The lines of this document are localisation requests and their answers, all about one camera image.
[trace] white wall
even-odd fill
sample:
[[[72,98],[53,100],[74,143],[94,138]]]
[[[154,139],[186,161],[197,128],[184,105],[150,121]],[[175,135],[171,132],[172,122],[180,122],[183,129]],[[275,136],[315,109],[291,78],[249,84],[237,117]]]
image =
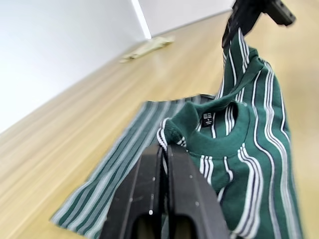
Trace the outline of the white wall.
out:
[[[230,10],[234,0],[139,0],[151,35]]]
[[[131,0],[0,0],[0,133],[143,39]]]

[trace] wood grain surface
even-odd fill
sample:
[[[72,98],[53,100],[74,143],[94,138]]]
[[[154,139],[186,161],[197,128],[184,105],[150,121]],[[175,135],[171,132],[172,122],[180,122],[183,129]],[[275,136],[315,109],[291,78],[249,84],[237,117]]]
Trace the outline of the wood grain surface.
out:
[[[271,63],[281,83],[303,226],[307,238],[317,239],[319,2],[286,4],[297,16],[293,27],[278,27],[265,15],[247,41]],[[133,62],[114,60],[1,134],[0,238],[81,238],[49,218],[84,182],[141,102],[217,92],[228,16],[170,32],[167,35],[175,35],[175,43]]]

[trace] t-shirt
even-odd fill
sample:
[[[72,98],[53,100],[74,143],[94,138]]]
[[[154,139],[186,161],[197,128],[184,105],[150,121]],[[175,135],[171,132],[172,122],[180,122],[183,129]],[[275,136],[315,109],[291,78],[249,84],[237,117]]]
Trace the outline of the t-shirt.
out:
[[[291,140],[282,92],[269,63],[241,30],[224,49],[213,101],[186,102],[158,130],[160,145],[186,148],[222,207],[231,239],[300,239]]]
[[[113,195],[143,150],[186,148],[218,194],[231,238],[302,238],[290,131],[277,78],[241,31],[224,49],[214,99],[145,102],[89,178],[53,215],[56,225],[98,239]],[[167,222],[162,237],[167,238]]]
[[[156,132],[161,121],[173,117],[186,102],[202,104],[214,98],[202,94],[174,101],[142,103],[134,119],[89,178],[72,192],[51,221],[87,238],[98,239],[117,187],[143,150],[151,144],[158,144]]]

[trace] neck tag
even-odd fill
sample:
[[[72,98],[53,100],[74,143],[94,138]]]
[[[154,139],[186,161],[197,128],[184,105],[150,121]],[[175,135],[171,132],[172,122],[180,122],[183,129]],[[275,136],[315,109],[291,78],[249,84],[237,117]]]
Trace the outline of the neck tag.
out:
[[[210,127],[212,124],[213,124],[213,118],[211,116],[211,113],[203,114],[203,119],[201,123],[202,128]]]

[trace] black clamp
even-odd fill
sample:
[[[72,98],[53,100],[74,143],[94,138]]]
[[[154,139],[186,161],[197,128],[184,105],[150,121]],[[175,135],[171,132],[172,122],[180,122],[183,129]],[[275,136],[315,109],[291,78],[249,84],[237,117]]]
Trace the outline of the black clamp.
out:
[[[171,239],[229,239],[215,191],[178,145],[167,154],[145,149],[115,192],[100,239],[160,239],[162,215]]]
[[[280,0],[237,0],[226,25],[222,47],[229,45],[238,28],[241,28],[246,35],[262,12],[268,14],[278,25],[289,26],[296,20],[296,17]]]

